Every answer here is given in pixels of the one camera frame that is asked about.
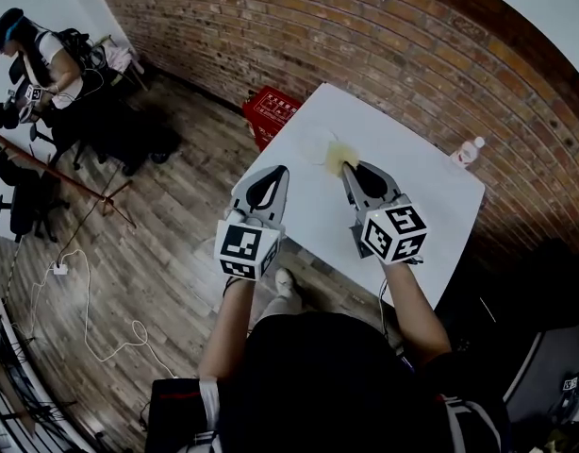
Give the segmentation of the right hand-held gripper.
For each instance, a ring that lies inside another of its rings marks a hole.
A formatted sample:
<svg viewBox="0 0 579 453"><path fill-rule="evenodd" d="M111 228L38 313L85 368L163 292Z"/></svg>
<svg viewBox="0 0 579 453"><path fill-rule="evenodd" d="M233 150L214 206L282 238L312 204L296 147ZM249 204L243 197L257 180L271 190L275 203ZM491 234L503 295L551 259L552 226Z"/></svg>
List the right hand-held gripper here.
<svg viewBox="0 0 579 453"><path fill-rule="evenodd" d="M420 253L428 227L394 178L366 161L356 167L343 162L340 176L349 203L361 216L350 227L359 257L375 256L383 264L423 263ZM389 203L369 209L371 198Z"/></svg>

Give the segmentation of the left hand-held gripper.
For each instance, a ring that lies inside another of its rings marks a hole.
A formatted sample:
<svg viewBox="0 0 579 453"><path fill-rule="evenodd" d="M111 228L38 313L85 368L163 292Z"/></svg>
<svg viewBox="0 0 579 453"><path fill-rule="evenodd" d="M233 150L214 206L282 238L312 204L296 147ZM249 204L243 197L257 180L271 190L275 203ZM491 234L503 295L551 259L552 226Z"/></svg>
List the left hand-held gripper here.
<svg viewBox="0 0 579 453"><path fill-rule="evenodd" d="M259 281L285 238L281 223L290 172L284 165L259 170L241 181L217 225L214 259L224 274Z"/></svg>

